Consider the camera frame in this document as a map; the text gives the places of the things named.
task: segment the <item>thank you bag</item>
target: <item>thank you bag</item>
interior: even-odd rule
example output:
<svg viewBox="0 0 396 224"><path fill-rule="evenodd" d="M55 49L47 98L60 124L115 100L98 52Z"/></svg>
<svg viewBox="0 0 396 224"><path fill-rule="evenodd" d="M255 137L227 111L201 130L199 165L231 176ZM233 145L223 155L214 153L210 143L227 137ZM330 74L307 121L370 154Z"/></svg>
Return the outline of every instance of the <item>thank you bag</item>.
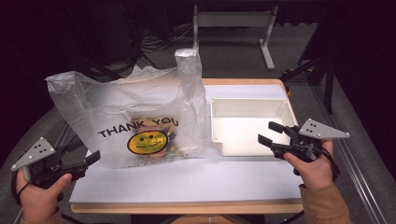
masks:
<svg viewBox="0 0 396 224"><path fill-rule="evenodd" d="M49 94L100 162L130 168L202 158L209 144L202 66L196 49L176 51L177 67L135 67L101 83L78 72L47 77Z"/></svg>

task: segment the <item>brown sleeve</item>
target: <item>brown sleeve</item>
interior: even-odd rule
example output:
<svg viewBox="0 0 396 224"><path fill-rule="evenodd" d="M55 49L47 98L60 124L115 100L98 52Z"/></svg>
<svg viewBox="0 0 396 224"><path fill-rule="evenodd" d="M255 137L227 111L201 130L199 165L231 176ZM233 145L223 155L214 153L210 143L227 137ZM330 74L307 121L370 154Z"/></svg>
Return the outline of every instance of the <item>brown sleeve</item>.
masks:
<svg viewBox="0 0 396 224"><path fill-rule="evenodd" d="M322 189L307 189L301 185L300 192L307 223L352 223L347 205L334 184Z"/></svg>
<svg viewBox="0 0 396 224"><path fill-rule="evenodd" d="M21 224L62 224L62 213L61 210L57 208L56 213L52 215L52 217L49 217L39 222L30 222L21 219Z"/></svg>

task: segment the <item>person's right hand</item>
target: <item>person's right hand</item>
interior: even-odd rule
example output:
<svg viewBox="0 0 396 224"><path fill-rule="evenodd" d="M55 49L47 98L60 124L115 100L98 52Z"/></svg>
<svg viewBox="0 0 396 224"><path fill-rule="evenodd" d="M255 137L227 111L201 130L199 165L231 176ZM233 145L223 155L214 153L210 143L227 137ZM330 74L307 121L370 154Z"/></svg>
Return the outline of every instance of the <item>person's right hand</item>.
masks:
<svg viewBox="0 0 396 224"><path fill-rule="evenodd" d="M322 147L326 148L332 155L331 139L323 140ZM306 188L321 189L332 184L332 166L326 157L320 156L315 161L305 162L291 153L285 153L283 158L300 173Z"/></svg>
<svg viewBox="0 0 396 224"><path fill-rule="evenodd" d="M27 186L20 194L23 209L23 220L38 222L56 213L58 195L70 184L72 176L63 175L49 189L41 189L34 185ZM23 170L18 171L17 192L27 184Z"/></svg>

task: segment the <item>metal bracket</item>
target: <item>metal bracket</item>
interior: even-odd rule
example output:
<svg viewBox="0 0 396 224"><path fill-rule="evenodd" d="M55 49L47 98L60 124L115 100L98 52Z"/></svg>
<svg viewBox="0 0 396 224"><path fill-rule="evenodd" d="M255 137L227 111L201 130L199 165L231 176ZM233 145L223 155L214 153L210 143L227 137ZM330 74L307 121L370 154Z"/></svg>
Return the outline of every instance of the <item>metal bracket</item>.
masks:
<svg viewBox="0 0 396 224"><path fill-rule="evenodd" d="M300 135L316 138L316 139L325 139L325 138L348 138L350 137L349 133L341 132L337 129L314 121L312 119L308 119L306 123L301 127L299 131Z"/></svg>
<svg viewBox="0 0 396 224"><path fill-rule="evenodd" d="M40 161L55 153L53 146L41 137L23 156L11 167L11 171L17 171L24 166Z"/></svg>

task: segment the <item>table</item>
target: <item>table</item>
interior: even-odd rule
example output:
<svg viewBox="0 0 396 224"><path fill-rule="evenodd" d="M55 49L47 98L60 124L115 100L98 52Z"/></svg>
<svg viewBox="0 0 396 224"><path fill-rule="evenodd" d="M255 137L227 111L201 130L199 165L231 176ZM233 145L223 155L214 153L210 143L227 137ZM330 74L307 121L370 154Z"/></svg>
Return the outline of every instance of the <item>table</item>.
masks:
<svg viewBox="0 0 396 224"><path fill-rule="evenodd" d="M282 82L277 79L209 78L204 79L203 83L206 86L278 86L279 96L287 97ZM169 177L156 175L160 171L170 174L167 172L175 167L182 168L183 172ZM141 173L137 174L137 169L143 168L145 174L155 176L145 178ZM140 185L140 182L144 181L154 182L153 185L150 185L151 182ZM128 170L111 170L96 163L88 169L86 176L77 182L70 202L75 213L298 213L303 210L298 190L301 183L300 177L292 173L292 167L286 161L273 157L221 157L212 148L208 151L207 159L186 159ZM216 194L210 192L212 186L218 190ZM232 195L233 198L228 200L233 190L239 194Z"/></svg>

